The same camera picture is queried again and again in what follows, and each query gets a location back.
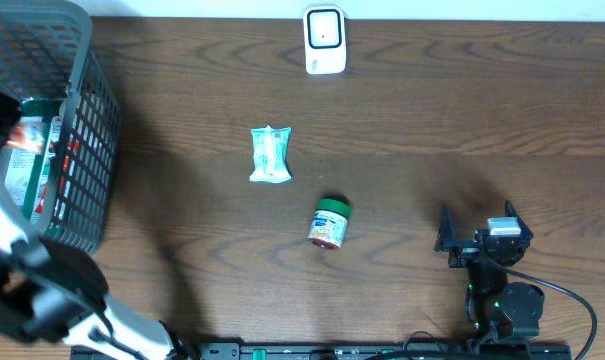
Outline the green white tape bag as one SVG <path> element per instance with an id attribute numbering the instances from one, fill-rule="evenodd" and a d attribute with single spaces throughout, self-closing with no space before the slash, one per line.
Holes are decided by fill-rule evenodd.
<path id="1" fill-rule="evenodd" d="M 9 160 L 4 176 L 5 186 L 22 214 L 33 224 L 38 222 L 43 212 L 46 184 L 59 143 L 65 108 L 65 100 L 33 100 L 24 103 L 23 117 L 18 123 L 44 123 L 44 152 L 35 154 L 7 148 Z"/>

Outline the light teal snack packet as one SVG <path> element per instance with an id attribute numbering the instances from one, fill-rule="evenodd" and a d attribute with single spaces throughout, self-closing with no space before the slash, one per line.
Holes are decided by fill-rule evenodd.
<path id="1" fill-rule="evenodd" d="M 264 128 L 251 130 L 253 142 L 254 170 L 249 176 L 251 182 L 283 183 L 292 179 L 286 165 L 286 154 L 291 127 Z"/>

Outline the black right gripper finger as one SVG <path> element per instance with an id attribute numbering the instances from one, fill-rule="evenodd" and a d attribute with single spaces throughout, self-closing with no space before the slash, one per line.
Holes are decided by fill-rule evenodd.
<path id="1" fill-rule="evenodd" d="M 505 216 L 514 218 L 516 223 L 518 224 L 518 227 L 520 228 L 520 230 L 525 231 L 527 229 L 527 226 L 523 222 L 522 218 L 519 216 L 513 203 L 510 200 L 506 200 L 504 208 L 505 208 Z"/>
<path id="2" fill-rule="evenodd" d="M 439 241 L 452 241 L 455 239 L 454 228 L 451 220 L 451 214 L 446 205 L 442 207 L 441 221 L 438 230 Z"/>

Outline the green lid jar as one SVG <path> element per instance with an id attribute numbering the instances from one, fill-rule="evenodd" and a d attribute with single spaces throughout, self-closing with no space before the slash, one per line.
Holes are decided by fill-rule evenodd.
<path id="1" fill-rule="evenodd" d="M 311 219 L 308 240 L 323 249 L 340 249 L 350 215 L 351 207 L 347 201 L 330 197 L 319 199 Z"/>

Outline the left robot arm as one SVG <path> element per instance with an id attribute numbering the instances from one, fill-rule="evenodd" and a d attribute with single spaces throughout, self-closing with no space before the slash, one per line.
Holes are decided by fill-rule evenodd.
<path id="1" fill-rule="evenodd" d="M 0 149 L 18 124 L 19 102 L 0 92 Z M 196 347 L 160 321 L 112 297 L 84 252 L 44 239 L 0 178 L 0 333 L 44 340 L 112 359 L 198 359 Z"/>

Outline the grey plastic mesh basket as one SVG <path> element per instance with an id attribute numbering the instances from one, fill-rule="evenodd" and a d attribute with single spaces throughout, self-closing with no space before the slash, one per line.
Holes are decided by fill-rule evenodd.
<path id="1" fill-rule="evenodd" d="M 70 1 L 0 1 L 0 92 L 42 119 L 47 138 L 31 188 L 14 199 L 45 236 L 88 253 L 103 238 L 121 129 L 92 36 Z"/>

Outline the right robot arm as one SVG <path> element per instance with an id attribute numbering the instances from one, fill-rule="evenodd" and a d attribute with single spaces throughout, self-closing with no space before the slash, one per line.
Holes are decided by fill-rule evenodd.
<path id="1" fill-rule="evenodd" d="M 465 310 L 479 335 L 492 342 L 527 340 L 539 334 L 544 292 L 537 286 L 508 280 L 533 233 L 511 202 L 505 215 L 487 220 L 471 240 L 456 238 L 448 208 L 442 209 L 434 250 L 448 254 L 448 266 L 464 268 L 469 277 Z"/>

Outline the red coffee stick sachet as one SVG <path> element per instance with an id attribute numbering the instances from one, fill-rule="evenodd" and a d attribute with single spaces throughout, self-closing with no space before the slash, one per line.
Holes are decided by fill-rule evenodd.
<path id="1" fill-rule="evenodd" d="M 11 130 L 6 142 L 8 147 L 35 154 L 42 154 L 45 144 L 44 123 L 42 122 L 18 123 Z"/>

